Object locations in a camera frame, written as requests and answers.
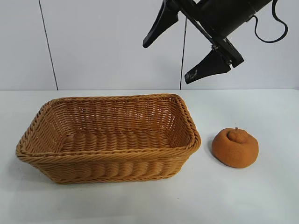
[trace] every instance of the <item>woven basket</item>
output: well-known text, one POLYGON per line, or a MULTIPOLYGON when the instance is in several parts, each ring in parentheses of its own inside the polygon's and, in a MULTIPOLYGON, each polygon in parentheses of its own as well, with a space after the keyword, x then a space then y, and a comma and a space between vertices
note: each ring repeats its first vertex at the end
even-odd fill
POLYGON ((41 108, 16 155, 56 183, 146 181, 175 175, 199 146, 177 95, 60 98, 41 108))

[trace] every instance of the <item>orange sponge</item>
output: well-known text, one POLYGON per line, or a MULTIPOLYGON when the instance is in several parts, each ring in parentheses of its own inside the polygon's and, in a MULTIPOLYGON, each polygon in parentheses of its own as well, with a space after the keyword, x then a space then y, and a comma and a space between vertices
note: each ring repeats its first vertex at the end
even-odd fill
POLYGON ((254 163, 258 156, 258 142, 246 131, 226 128, 212 142, 214 156, 234 168, 245 168, 254 163))

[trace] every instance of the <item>orange foam object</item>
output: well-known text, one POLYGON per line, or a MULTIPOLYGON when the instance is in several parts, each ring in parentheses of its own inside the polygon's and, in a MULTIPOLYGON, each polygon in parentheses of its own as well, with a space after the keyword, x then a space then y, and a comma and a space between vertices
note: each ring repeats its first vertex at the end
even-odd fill
POLYGON ((226 128, 214 138, 212 152, 218 160, 230 167, 245 168, 256 161, 258 142, 244 130, 226 128))

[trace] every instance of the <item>basket rim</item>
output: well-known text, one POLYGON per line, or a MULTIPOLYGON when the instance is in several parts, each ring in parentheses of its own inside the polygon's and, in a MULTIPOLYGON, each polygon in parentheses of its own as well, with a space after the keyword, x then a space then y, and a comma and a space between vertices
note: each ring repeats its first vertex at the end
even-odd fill
POLYGON ((30 163, 47 163, 55 159, 55 163, 64 162, 65 160, 75 161, 92 161, 101 160, 101 161, 111 161, 118 160, 120 157, 122 160, 124 156, 126 160, 152 160, 157 158, 168 158, 173 156, 187 156, 194 153, 201 144, 200 135, 196 129, 196 126, 187 110, 187 106, 183 99, 177 94, 149 94, 149 95, 135 95, 135 96, 96 96, 96 97, 64 97, 53 99, 45 103, 40 111, 36 114, 35 118, 31 122, 30 127, 23 134, 16 147, 17 157, 25 162, 30 163), (51 106, 54 104, 63 103, 64 101, 82 101, 82 100, 107 100, 107 101, 128 101, 128 100, 137 100, 137 99, 153 99, 153 98, 174 98, 178 102, 180 112, 183 114, 184 122, 187 125, 189 134, 191 135, 190 143, 187 146, 182 147, 162 147, 162 148, 140 148, 140 149, 123 149, 117 151, 106 151, 106 150, 95 150, 95 151, 80 151, 80 152, 62 152, 62 153, 31 153, 26 150, 30 138, 33 133, 40 125, 41 119, 44 117, 45 113, 51 109, 51 106))

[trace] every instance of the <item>white wall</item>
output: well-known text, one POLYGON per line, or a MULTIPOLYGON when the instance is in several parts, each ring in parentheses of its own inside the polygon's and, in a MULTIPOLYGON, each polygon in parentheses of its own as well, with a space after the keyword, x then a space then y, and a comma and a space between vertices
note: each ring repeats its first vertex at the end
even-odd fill
POLYGON ((0 90, 54 89, 38 0, 0 0, 0 90))
MULTIPOLYGON (((185 18, 148 49, 142 40, 162 0, 41 0, 58 87, 76 89, 178 89, 185 18)), ((0 90, 54 90, 54 74, 38 0, 0 0, 0 90)), ((289 25, 281 42, 254 36, 254 21, 229 39, 245 62, 228 74, 183 89, 297 88, 299 1, 278 1, 277 14, 289 25)), ((271 5, 262 9, 258 32, 275 39, 283 26, 271 5)), ((183 75, 210 51, 210 43, 188 23, 183 75)))
POLYGON ((148 49, 161 0, 42 0, 61 90, 178 89, 183 17, 148 49))
MULTIPOLYGON (((281 36, 284 26, 271 14, 271 4, 256 15, 258 34, 266 40, 281 36)), ((245 62, 227 74, 206 77, 192 84, 182 81, 182 89, 299 89, 299 1, 280 0, 276 12, 289 25, 289 34, 274 44, 263 43, 254 35, 254 19, 243 24, 228 39, 241 53, 245 62)), ((183 75, 197 65, 211 50, 211 44, 188 23, 183 75)))

